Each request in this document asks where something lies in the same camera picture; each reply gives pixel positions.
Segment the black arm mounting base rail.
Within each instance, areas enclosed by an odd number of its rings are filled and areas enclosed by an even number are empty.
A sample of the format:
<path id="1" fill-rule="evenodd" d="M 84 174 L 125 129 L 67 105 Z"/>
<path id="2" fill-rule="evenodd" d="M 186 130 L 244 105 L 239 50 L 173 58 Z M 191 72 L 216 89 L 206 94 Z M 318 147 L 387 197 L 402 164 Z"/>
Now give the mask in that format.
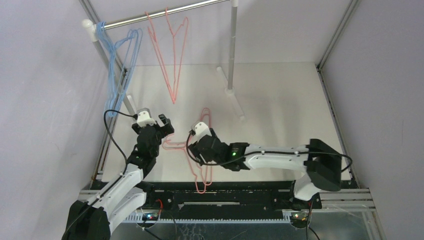
<path id="1" fill-rule="evenodd" d="M 161 199 L 161 221 L 176 222 L 291 222 L 291 216 L 307 210 L 338 211 L 357 199 L 358 188 L 342 182 L 340 191 L 322 191 L 309 201 L 292 197 L 290 181 L 214 182 L 204 193 L 198 193 L 193 182 L 142 182 L 150 186 L 146 203 L 133 211 L 129 220 L 142 221 L 143 212 Z"/>

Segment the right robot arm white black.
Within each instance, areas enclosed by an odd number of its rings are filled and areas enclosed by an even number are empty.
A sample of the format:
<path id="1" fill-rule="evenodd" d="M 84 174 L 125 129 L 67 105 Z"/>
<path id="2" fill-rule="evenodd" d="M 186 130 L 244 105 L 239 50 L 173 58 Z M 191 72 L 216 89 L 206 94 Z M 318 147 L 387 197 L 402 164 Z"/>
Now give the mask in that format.
<path id="1" fill-rule="evenodd" d="M 191 132 L 186 143 L 189 157 L 199 165 L 221 166 L 233 172 L 282 169 L 303 173 L 289 194 L 289 203 L 295 208 L 302 208 L 321 191 L 338 192 L 342 186 L 343 155 L 320 139 L 288 148 L 227 144 L 210 128 L 206 133 Z"/>

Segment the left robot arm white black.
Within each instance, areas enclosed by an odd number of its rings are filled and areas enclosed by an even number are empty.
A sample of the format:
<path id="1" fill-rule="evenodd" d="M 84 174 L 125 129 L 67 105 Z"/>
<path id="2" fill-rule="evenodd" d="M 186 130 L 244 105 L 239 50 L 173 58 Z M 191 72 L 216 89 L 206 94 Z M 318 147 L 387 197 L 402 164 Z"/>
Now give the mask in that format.
<path id="1" fill-rule="evenodd" d="M 151 187 L 138 185 L 155 166 L 162 140 L 175 132 L 169 118 L 164 114 L 158 117 L 163 125 L 147 108 L 132 115 L 137 139 L 131 154 L 124 157 L 123 171 L 90 198 L 70 206 L 63 240 L 108 240 L 137 208 L 155 205 L 157 196 Z"/>

